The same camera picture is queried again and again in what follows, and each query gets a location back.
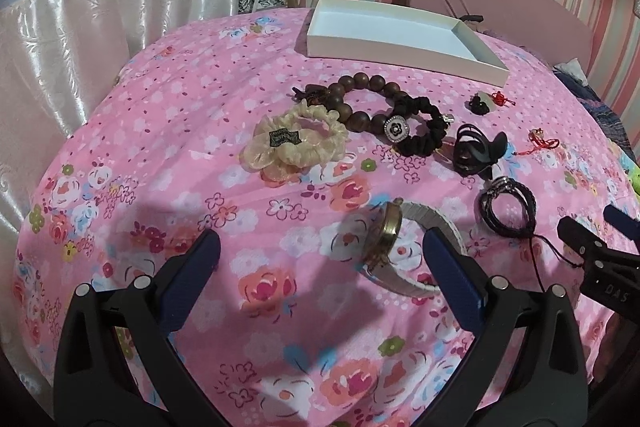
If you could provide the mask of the pink floral bedspread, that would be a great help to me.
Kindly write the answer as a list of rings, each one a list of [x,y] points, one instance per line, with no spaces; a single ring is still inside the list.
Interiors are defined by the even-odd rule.
[[[209,399],[237,426],[405,426],[439,392],[472,336],[444,298],[394,295],[365,279],[357,257],[373,213],[401,197],[435,207],[468,253],[515,286],[563,285],[587,364],[604,359],[611,312],[580,295],[574,255],[556,257],[555,227],[572,217],[616,248],[605,205],[637,213],[617,150],[536,57],[489,39],[510,70],[515,105],[475,116],[480,88],[457,77],[370,62],[316,60],[305,50],[308,12],[277,10],[194,23],[141,51],[116,87],[55,154],[17,243],[13,295],[29,358],[53,375],[74,289],[128,285],[218,233],[220,267],[172,335]],[[292,92],[346,75],[379,75],[426,96],[455,124],[509,140],[498,173],[528,186],[536,242],[503,239],[475,203],[482,182],[436,157],[404,157],[367,133],[342,159],[284,182],[246,170],[240,154]],[[559,139],[529,148],[529,130]]]

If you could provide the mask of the cream satin curtain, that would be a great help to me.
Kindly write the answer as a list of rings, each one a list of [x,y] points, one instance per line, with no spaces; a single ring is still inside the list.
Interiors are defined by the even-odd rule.
[[[1,349],[33,395],[49,386],[23,346],[11,277],[44,170],[131,55],[238,0],[17,0],[1,12]]]

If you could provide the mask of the white shallow cardboard box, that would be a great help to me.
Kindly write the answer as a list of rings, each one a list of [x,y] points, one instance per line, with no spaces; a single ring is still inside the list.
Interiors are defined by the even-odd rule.
[[[510,75],[462,20],[388,3],[319,0],[305,42],[310,57],[430,70],[498,88]]]

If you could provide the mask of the orange gourd pendant red knot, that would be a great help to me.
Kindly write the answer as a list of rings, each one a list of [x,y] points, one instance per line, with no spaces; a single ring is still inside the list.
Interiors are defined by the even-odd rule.
[[[515,102],[510,100],[510,98],[507,98],[501,91],[495,91],[494,93],[491,93],[490,98],[495,106],[502,107],[508,104],[515,105]]]

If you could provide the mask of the black plastic hair claw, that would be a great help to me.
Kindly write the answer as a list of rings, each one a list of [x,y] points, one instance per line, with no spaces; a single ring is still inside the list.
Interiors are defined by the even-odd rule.
[[[474,124],[462,124],[454,141],[454,171],[462,178],[480,176],[485,181],[491,181],[494,177],[492,168],[503,158],[507,148],[508,138],[504,132],[499,132],[489,140]]]

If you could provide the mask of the white band wrist watch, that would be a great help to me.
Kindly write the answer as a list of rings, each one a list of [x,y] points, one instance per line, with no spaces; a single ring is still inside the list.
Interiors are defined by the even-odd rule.
[[[442,211],[417,202],[396,198],[386,202],[375,217],[362,247],[361,272],[376,285],[396,295],[427,299],[439,293],[437,285],[420,282],[409,273],[422,265],[423,247],[416,239],[402,239],[401,225],[411,222],[420,231],[436,229],[454,247],[454,252],[468,254],[464,239]]]

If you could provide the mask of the pink padded headboard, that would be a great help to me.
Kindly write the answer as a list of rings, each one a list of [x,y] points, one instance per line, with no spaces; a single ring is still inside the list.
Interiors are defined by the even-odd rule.
[[[461,18],[479,15],[480,29],[521,46],[550,65],[591,62],[592,32],[555,0],[407,0],[415,9]]]

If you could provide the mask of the red string jade bead charm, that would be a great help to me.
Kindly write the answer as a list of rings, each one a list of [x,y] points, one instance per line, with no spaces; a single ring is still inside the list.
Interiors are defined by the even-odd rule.
[[[546,138],[544,136],[544,130],[541,128],[529,130],[527,140],[529,142],[529,148],[526,148],[526,150],[516,150],[514,152],[515,156],[529,156],[540,150],[555,150],[561,144],[559,139]]]

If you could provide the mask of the dark blue patterned blanket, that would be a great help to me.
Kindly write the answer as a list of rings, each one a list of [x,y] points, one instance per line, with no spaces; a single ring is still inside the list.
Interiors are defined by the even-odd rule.
[[[584,106],[584,109],[596,121],[608,139],[617,144],[631,160],[637,161],[636,155],[631,150],[631,144],[620,117],[598,97],[588,82],[578,78],[572,72],[567,72],[565,68],[560,66],[554,66],[552,70],[553,74]]]

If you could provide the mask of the cream satin scrunchie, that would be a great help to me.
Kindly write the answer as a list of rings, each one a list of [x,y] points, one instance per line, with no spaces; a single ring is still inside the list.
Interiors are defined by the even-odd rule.
[[[298,103],[277,116],[256,124],[240,161],[251,172],[271,182],[284,182],[316,166],[342,159],[348,131],[336,110]]]

